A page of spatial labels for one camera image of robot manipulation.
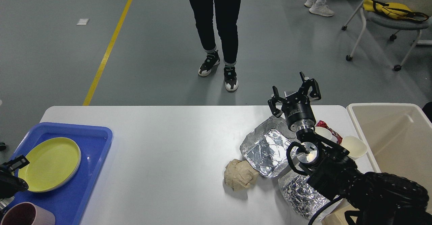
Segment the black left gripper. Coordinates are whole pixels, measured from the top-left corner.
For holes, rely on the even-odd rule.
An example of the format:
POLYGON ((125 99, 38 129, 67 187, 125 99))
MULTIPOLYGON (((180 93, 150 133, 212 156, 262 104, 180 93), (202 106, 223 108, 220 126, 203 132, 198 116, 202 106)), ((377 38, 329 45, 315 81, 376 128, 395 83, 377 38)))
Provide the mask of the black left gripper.
POLYGON ((0 171, 0 209, 3 211, 15 199, 15 194, 28 190, 28 183, 14 176, 11 171, 24 168, 30 161, 24 156, 17 156, 15 159, 2 164, 0 171))

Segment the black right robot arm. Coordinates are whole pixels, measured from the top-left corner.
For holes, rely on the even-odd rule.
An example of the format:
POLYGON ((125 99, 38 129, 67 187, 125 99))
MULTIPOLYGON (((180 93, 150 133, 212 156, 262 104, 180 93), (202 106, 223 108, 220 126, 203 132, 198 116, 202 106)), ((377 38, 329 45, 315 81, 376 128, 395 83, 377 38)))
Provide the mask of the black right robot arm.
POLYGON ((307 183, 329 199, 309 224, 331 205, 346 199, 355 208, 344 213, 349 225, 430 225, 426 188, 395 174, 361 173, 347 149, 314 130, 316 119, 310 99, 321 99, 319 84, 303 72, 300 77, 300 88, 287 97, 281 97, 273 86, 268 105, 275 117, 285 116, 287 127, 296 134, 297 140, 286 150, 290 168, 307 176, 307 183))

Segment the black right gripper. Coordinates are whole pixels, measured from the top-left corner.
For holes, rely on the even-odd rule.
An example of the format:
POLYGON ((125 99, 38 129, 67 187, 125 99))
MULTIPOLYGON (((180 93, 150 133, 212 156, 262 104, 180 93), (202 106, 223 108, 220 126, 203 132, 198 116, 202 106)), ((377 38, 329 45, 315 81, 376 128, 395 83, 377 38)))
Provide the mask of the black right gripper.
POLYGON ((299 72, 299 74, 302 84, 297 91, 298 95, 289 95, 286 98, 282 98, 279 95, 278 88, 272 86, 273 94, 271 99, 268 100, 272 115, 280 118, 284 113, 287 126, 293 132, 315 127, 316 119, 310 101, 319 101, 322 99, 317 80, 306 77, 303 72, 299 72), (277 103, 283 105, 283 110, 276 106, 277 103))

